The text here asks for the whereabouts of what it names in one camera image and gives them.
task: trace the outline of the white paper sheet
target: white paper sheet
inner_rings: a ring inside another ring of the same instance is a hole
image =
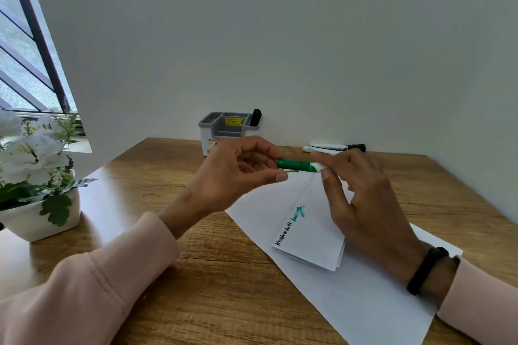
[[[350,345],[421,344],[436,307],[412,296],[350,245],[334,272],[298,262],[271,246],[272,233],[310,177],[307,172],[292,172],[288,181],[244,195],[227,213]],[[350,199],[352,193],[347,191],[346,196]],[[412,227],[421,240],[446,248],[451,256],[462,254],[459,248]]]
[[[319,174],[311,176],[272,238],[272,247],[294,257],[331,271],[340,266],[344,237],[331,218]]]

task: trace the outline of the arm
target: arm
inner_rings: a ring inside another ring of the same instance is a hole
[[[322,172],[324,189],[347,242],[407,284],[431,246],[412,231],[378,161],[357,149],[311,155],[330,168]],[[339,177],[354,191],[350,203]],[[483,345],[518,343],[518,289],[464,259],[438,261],[421,293],[440,307],[438,317]]]
[[[0,302],[0,344],[104,345],[140,294],[178,257],[176,238],[261,185],[283,181],[277,148],[259,137],[219,142],[158,216],[91,253],[60,262],[49,280]]]

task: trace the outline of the wooden desk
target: wooden desk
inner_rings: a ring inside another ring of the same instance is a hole
[[[304,158],[284,148],[287,157]],[[518,229],[426,156],[379,153],[414,224],[455,244],[475,265],[518,286]],[[171,200],[203,161],[199,142],[146,139],[81,189],[83,219],[32,245],[0,232],[0,299],[44,282],[69,255],[91,251]],[[271,259],[225,213],[180,239],[176,267],[146,290],[115,344],[344,344]],[[470,340],[434,320],[425,344]]]

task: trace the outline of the yellow sticker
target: yellow sticker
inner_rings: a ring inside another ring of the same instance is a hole
[[[243,117],[226,117],[225,125],[226,126],[242,126],[243,125]]]

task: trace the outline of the hand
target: hand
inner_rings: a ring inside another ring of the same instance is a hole
[[[415,235],[379,161],[358,149],[336,156],[317,151],[311,155],[329,168],[322,172],[324,190],[331,217],[347,243],[407,284],[431,246]],[[350,204],[338,177],[354,192]],[[450,258],[439,261],[439,269],[432,271],[423,286],[441,302],[455,275],[452,262]]]
[[[221,139],[185,191],[159,217],[170,229],[176,229],[173,235],[178,238],[197,221],[212,212],[228,209],[247,192],[287,180],[288,174],[277,169],[279,158],[279,149],[258,136]]]

